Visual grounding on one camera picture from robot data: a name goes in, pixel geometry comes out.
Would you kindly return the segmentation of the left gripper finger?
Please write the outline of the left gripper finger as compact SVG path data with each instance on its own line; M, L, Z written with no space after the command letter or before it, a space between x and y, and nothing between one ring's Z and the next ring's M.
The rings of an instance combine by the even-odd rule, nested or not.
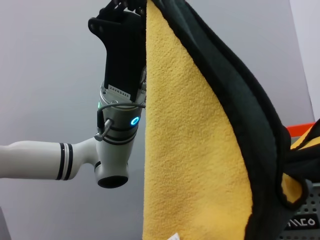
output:
M100 9L100 12L109 12L109 11L124 11L125 3L124 0L111 0L105 7Z
M146 14L147 0L125 0L124 3L129 11L138 15Z

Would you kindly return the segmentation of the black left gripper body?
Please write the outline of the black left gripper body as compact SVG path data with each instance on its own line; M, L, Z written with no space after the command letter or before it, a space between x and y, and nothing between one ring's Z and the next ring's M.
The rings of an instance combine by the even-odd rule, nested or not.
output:
M134 102L146 66L146 18L123 7L105 7L88 27L106 49L104 87Z

